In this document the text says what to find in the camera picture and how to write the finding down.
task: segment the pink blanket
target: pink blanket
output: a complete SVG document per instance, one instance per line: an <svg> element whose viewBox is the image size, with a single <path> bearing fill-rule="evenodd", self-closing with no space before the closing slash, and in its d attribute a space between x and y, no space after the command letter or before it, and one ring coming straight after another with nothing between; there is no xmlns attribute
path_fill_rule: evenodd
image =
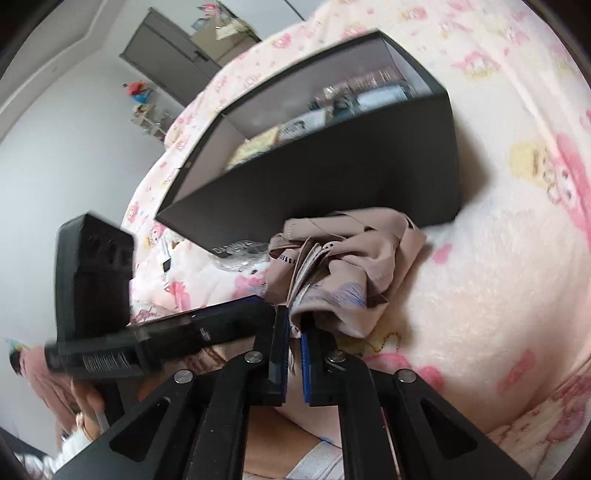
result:
<svg viewBox="0 0 591 480"><path fill-rule="evenodd" d="M168 150L123 222L137 236L135 318L258 291L265 264L219 270L154 214L225 105L373 28L448 90L465 203L453 223L425 229L428 247L385 314L397 327L379 323L346 347L373 368L414 368L532 475L549 479L589 422L591 92L558 38L518 0L332 0L223 68L168 132ZM167 277L160 241L172 257ZM195 369L219 365L214 351L206 356ZM305 410L287 415L334 434Z"/></svg>

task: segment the black box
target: black box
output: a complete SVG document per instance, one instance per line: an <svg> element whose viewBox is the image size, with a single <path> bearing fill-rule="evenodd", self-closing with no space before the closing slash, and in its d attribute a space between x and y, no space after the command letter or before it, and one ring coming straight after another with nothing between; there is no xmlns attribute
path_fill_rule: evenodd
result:
<svg viewBox="0 0 591 480"><path fill-rule="evenodd" d="M245 139L305 113L324 87L391 64L416 97L335 122L224 173ZM156 220L223 257L234 242L268 242L288 218L373 206L404 212L419 227L450 222L460 207L447 92L381 32L304 59L222 110Z"/></svg>

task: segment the black bracket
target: black bracket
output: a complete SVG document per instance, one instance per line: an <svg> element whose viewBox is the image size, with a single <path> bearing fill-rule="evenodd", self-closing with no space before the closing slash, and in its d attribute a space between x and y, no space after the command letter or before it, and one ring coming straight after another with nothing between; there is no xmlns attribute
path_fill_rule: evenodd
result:
<svg viewBox="0 0 591 480"><path fill-rule="evenodd" d="M369 369L302 321L304 397L337 405L345 478L511 480L529 474L410 369Z"/></svg>

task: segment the beige cloth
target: beige cloth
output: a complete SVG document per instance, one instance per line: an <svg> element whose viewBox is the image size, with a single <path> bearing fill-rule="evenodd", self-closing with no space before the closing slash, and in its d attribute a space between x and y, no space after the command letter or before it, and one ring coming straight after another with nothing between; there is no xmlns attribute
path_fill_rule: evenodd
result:
<svg viewBox="0 0 591 480"><path fill-rule="evenodd" d="M295 325L302 313L316 312L321 326L365 337L425 240L406 215L389 208L290 219L269 243L265 298L287 303Z"/></svg>

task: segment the door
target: door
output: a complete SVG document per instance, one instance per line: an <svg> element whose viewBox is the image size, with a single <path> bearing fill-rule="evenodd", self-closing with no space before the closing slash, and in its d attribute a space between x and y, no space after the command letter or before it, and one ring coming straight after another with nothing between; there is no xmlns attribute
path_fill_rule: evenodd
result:
<svg viewBox="0 0 591 480"><path fill-rule="evenodd" d="M121 57L188 105L219 70L189 36L155 11L150 11Z"/></svg>

